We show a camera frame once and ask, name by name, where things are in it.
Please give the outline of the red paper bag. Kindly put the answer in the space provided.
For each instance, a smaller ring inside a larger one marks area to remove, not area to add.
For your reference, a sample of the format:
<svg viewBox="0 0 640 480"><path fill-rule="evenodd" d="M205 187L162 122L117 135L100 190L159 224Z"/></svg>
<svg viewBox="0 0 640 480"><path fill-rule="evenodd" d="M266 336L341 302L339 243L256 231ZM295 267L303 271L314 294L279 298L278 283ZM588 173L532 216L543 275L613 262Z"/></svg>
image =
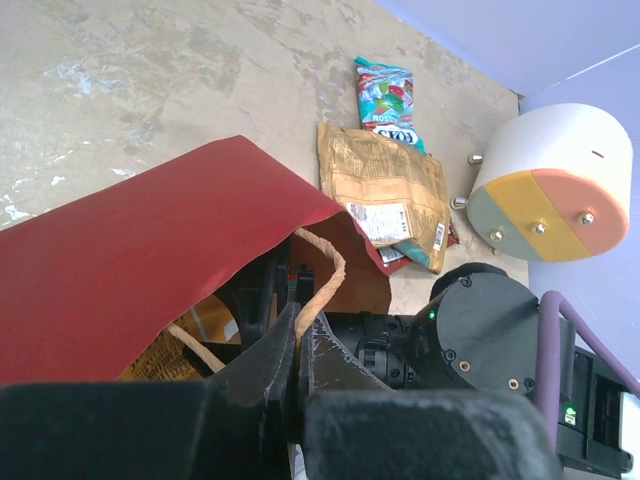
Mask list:
<svg viewBox="0 0 640 480"><path fill-rule="evenodd" d="M111 381L191 307L305 227L384 313L390 272L345 209L249 139L201 146L1 233L1 381Z"/></svg>

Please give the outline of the tan large snack bag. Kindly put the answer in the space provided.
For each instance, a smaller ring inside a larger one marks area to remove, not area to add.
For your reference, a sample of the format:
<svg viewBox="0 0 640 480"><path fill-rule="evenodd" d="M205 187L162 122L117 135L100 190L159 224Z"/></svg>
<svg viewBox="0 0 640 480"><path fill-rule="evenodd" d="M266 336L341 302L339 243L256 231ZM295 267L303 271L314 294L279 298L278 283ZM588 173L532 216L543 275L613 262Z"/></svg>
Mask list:
<svg viewBox="0 0 640 480"><path fill-rule="evenodd" d="M359 129L317 125L322 192L341 204L376 248L391 247L439 273L450 210L440 161Z"/></svg>

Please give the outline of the red chips bag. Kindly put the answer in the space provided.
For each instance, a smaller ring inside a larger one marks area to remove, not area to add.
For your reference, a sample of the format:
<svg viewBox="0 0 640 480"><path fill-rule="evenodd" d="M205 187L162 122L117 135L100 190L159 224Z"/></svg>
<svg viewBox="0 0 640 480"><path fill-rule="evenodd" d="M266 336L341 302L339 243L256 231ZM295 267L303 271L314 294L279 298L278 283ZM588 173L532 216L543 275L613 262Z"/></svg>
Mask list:
<svg viewBox="0 0 640 480"><path fill-rule="evenodd" d="M455 225L450 222L448 227L447 246L451 247L460 243L460 237ZM385 266L405 257L403 253L393 247L382 247L378 249L382 262Z"/></svg>

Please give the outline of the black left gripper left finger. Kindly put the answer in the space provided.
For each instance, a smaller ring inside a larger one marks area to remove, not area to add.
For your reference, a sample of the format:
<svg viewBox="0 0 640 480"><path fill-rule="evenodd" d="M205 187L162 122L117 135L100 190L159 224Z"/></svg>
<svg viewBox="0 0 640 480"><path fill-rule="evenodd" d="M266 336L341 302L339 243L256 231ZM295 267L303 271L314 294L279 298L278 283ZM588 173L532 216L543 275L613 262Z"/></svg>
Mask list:
<svg viewBox="0 0 640 480"><path fill-rule="evenodd" d="M2 477L290 478L299 310L203 380L3 388Z"/></svg>

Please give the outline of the teal snack packet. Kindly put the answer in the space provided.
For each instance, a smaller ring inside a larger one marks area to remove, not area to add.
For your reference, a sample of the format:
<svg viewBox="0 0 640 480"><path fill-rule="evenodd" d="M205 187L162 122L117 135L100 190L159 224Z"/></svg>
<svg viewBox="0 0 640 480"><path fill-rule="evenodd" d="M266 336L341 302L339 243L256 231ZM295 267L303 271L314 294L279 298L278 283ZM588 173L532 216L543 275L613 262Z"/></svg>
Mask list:
<svg viewBox="0 0 640 480"><path fill-rule="evenodd" d="M414 75L405 67L357 57L354 60L356 95L361 128L426 154L415 130Z"/></svg>

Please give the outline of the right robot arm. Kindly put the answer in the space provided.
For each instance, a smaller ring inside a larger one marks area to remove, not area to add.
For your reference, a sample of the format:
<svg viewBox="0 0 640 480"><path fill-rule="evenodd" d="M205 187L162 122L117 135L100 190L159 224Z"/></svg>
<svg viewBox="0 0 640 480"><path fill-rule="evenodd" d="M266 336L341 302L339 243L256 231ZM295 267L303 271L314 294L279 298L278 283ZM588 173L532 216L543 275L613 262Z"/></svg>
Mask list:
<svg viewBox="0 0 640 480"><path fill-rule="evenodd" d="M414 315L330 313L347 355L395 390L510 391L538 402L559 380L550 410L564 466L620 478L634 465L620 444L630 372L561 298L536 297L497 267L471 262L438 278Z"/></svg>

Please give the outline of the orange yellow snack bag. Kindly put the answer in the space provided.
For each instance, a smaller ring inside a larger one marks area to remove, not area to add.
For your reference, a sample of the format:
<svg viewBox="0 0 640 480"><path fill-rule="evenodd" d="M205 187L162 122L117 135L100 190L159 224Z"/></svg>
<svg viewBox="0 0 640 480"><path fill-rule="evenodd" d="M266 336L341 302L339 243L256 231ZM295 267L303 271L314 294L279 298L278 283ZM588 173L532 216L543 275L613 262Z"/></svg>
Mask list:
<svg viewBox="0 0 640 480"><path fill-rule="evenodd" d="M239 328L214 295L191 307L162 330L117 377L117 381L182 381L201 378L187 359L203 360L206 343L238 346Z"/></svg>

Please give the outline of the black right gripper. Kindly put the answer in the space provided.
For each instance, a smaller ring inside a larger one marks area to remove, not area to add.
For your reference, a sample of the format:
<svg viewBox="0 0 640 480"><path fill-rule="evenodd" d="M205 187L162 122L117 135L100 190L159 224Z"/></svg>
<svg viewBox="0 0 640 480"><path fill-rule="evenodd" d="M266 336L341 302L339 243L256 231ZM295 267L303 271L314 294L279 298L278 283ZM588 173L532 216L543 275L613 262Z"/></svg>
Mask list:
<svg viewBox="0 0 640 480"><path fill-rule="evenodd" d="M228 363L260 340L272 315L288 303L305 305L315 292L314 271L293 264L289 247L274 248L243 267L215 296L236 321L240 343L214 343L214 353ZM418 389L419 376L409 364L403 347L413 323L411 316L370 312L328 313L332 332L374 376L393 389Z"/></svg>

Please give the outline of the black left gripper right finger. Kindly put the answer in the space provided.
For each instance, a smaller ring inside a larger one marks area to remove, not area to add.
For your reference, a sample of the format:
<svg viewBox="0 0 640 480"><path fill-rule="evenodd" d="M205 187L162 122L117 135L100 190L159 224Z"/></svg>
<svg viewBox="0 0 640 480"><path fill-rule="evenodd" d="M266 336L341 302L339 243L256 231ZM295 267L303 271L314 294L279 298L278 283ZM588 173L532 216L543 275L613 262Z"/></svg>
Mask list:
<svg viewBox="0 0 640 480"><path fill-rule="evenodd" d="M319 315L301 340L301 448L310 479L559 479L543 421L519 396L400 390Z"/></svg>

